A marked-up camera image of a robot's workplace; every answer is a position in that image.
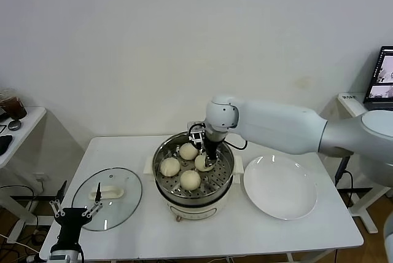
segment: brown drink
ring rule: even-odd
[[[20,120],[27,115],[22,102],[12,89],[0,91],[0,108],[3,108],[13,120]]]

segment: white side table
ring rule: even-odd
[[[168,137],[99,137],[90,141],[62,206],[71,206],[79,186],[97,171],[109,167],[135,172],[141,179],[143,194],[138,208],[123,224],[99,232],[82,229],[79,244],[86,261],[287,253],[289,262],[293,262],[290,253],[306,251],[310,253],[301,262],[313,263],[334,249],[363,243],[353,218],[315,153],[286,155],[307,169],[317,186],[315,209],[304,218],[284,221],[271,217],[248,199],[242,184],[233,184],[220,213],[200,221],[176,222],[155,182],[144,174],[147,158]],[[236,135],[228,135],[227,139],[237,145],[243,142]],[[261,155],[285,155],[254,143],[249,143],[244,151],[233,153],[242,158],[245,166]],[[41,258],[48,258],[59,231],[60,226],[54,222],[41,248]]]
[[[16,153],[18,148],[22,145],[24,140],[29,136],[29,134],[34,130],[39,121],[43,118],[46,113],[45,108],[42,107],[27,107],[27,116],[22,120],[22,127],[17,131],[10,131],[6,128],[2,133],[2,135],[12,135],[13,139],[8,147],[8,150],[3,155],[0,155],[0,169],[4,168],[12,156]],[[12,119],[5,120],[1,122],[1,125],[8,125],[8,123]],[[19,167],[17,164],[8,166],[8,170],[21,177],[24,181],[28,183],[30,187],[33,188],[34,194],[41,193],[41,184],[36,181],[33,174],[26,172],[22,167]],[[24,208],[18,202],[16,202],[12,197],[3,193],[0,190],[0,205],[9,210],[11,213],[16,215],[20,220],[16,223],[15,227],[12,229],[9,239],[7,243],[15,243],[23,230],[24,225],[36,225],[38,222],[39,225],[50,225],[53,221],[53,217],[51,216],[38,216],[37,217],[32,214],[38,202],[29,202]]]
[[[338,101],[349,112],[352,117],[357,117],[367,111],[362,104],[364,98],[363,93],[341,93],[338,94]],[[377,234],[373,220],[371,219],[367,208],[378,200],[382,195],[388,192],[390,187],[385,187],[375,184],[372,190],[367,192],[362,198],[359,199],[357,194],[352,194],[353,206],[349,208],[352,217],[360,217],[368,233]]]

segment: wooden floor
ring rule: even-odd
[[[361,247],[354,249],[341,249],[337,254],[337,263],[345,263],[345,262],[356,262],[356,263],[387,263],[386,254],[384,250],[384,240],[383,240],[383,225],[386,218],[393,211],[393,203],[390,199],[385,196],[381,197],[378,201],[376,201],[371,207],[368,208],[368,212],[370,213],[372,219],[374,220],[379,233],[378,234],[368,234],[363,226],[362,222],[359,218],[355,218],[355,222],[360,229],[360,232],[364,238],[364,244]],[[36,208],[35,214],[51,214],[51,209],[49,207],[49,203],[40,202],[38,207]],[[17,221],[16,217],[9,213],[5,209],[0,210],[0,234],[7,235],[10,231],[10,228]],[[25,227],[21,238],[25,238],[22,240],[22,243],[25,243],[32,248],[39,250],[39,246],[34,246],[29,239],[29,235],[34,231],[34,226]],[[45,231],[40,231],[38,238],[43,239],[45,235]],[[18,254],[16,252],[8,252],[8,249],[13,248],[14,250],[20,253],[20,256],[26,256],[26,251],[22,246],[13,246],[13,245],[4,245],[4,250],[0,251],[0,263],[16,263],[18,262],[16,259],[18,258]],[[294,254],[294,259],[299,261],[304,254]],[[331,252],[326,257],[322,258],[320,263],[334,263],[335,252]],[[160,262],[156,261],[144,261],[148,263],[208,263],[211,260],[215,260],[215,263],[226,263],[225,258],[200,258],[200,259],[179,259],[175,261],[170,260],[160,260]],[[247,257],[234,257],[234,263],[267,263],[267,262],[285,262],[287,260],[285,254],[278,255],[263,255],[263,256],[247,256]]]

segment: black cable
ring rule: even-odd
[[[28,208],[28,211],[30,211],[31,206],[32,206],[32,204],[33,204],[33,201],[34,201],[34,199],[36,198],[36,197],[34,196],[34,191],[32,190],[32,188],[30,188],[30,187],[28,187],[28,186],[26,186],[26,185],[5,185],[5,186],[0,186],[0,189],[3,189],[3,188],[10,188],[10,187],[22,187],[22,188],[26,188],[26,189],[29,189],[29,190],[30,190],[30,192],[31,192],[31,201],[30,201],[30,206],[29,206],[29,208]],[[36,217],[36,229],[37,229],[37,227],[38,227],[38,217],[37,217],[36,215],[35,215],[35,217]],[[18,222],[18,220],[12,225],[12,227],[10,228],[10,230],[8,231],[8,233],[7,233],[7,235],[6,235],[7,237],[9,237],[9,235],[10,235],[12,229],[14,229],[15,225],[17,224],[17,222]],[[1,243],[1,246],[0,246],[0,252],[1,252],[2,250],[4,250],[4,245],[5,245],[5,244],[8,245],[8,243],[6,243],[6,241],[7,241],[6,239],[3,239],[2,243]],[[11,247],[11,249],[7,249],[8,252],[7,252],[6,256],[10,253],[10,251],[14,251],[13,248],[15,247],[15,245],[16,245],[16,244],[13,244],[12,247]]]
[[[343,157],[341,159],[340,165],[337,168],[337,172],[334,175],[335,186],[337,186],[337,184],[340,181],[341,177],[343,177],[344,171],[346,170],[346,167],[348,166],[348,162],[349,162],[350,158],[351,158],[351,156]]]
[[[8,252],[6,252],[6,254],[5,255],[3,255],[3,256],[1,256],[0,257],[0,262],[2,262],[2,260],[5,258],[5,257],[7,257],[8,256],[8,254],[9,253],[11,253],[11,252],[14,252],[14,253],[16,253],[17,254],[17,258],[19,258],[20,257],[20,253],[16,250],[16,249],[2,249],[2,251],[8,251]]]
[[[349,161],[349,157],[343,157],[343,159],[341,160],[341,163],[340,163],[340,167],[344,167],[344,170],[342,170],[342,172],[340,173],[340,175],[341,175],[340,178],[337,179],[338,171],[340,170],[340,168],[337,170],[337,173],[336,173],[336,176],[335,176],[335,181],[336,181],[335,185],[336,185],[336,187],[337,187],[338,181],[341,179],[341,177],[345,173],[349,174],[350,177],[351,177],[351,191],[349,192],[349,200],[346,203],[346,208],[347,209],[349,208],[349,204],[351,203],[351,199],[352,199],[352,193],[354,192],[354,177],[353,177],[353,175],[352,175],[352,173],[350,171],[345,170],[346,165],[348,164],[348,161]],[[335,254],[334,254],[334,263],[337,263],[337,253],[338,253],[338,249],[336,249]]]
[[[239,150],[239,151],[245,150],[245,149],[247,148],[247,145],[248,145],[248,141],[247,141],[247,140],[246,140],[246,142],[245,142],[245,144],[244,144],[243,147],[235,146],[235,145],[233,145],[232,143],[229,143],[228,141],[225,141],[225,140],[224,140],[224,143],[226,143],[227,145],[229,145],[229,146],[231,146],[231,147],[233,147],[233,148],[235,148],[235,149],[237,149],[237,150]]]
[[[34,196],[34,191],[32,190],[32,188],[30,188],[30,187],[28,187],[28,186],[26,186],[26,185],[5,185],[5,186],[0,186],[0,189],[3,189],[3,188],[10,188],[10,187],[22,187],[22,188],[27,188],[28,190],[31,191],[31,203],[30,203],[30,206],[29,206],[29,211],[30,211],[31,205],[33,204],[33,200],[36,198],[36,197]]]
[[[348,200],[348,202],[346,204],[346,207],[349,208],[349,204],[351,203],[351,199],[352,199],[352,193],[354,191],[354,177],[353,177],[353,175],[352,175],[352,173],[350,171],[345,170],[344,173],[349,174],[350,177],[351,177],[351,191],[349,193],[349,200]]]
[[[82,258],[81,262],[82,262],[82,263],[85,263],[85,254],[84,254],[84,251],[82,250],[82,247],[80,246],[80,244],[78,244],[78,247],[79,247],[80,256],[81,256],[81,258]]]

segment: glass lid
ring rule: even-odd
[[[98,183],[101,183],[103,207],[84,229],[104,231],[126,221],[136,210],[142,197],[138,176],[124,168],[109,168],[95,173],[78,188],[72,207],[90,208],[94,204]]]

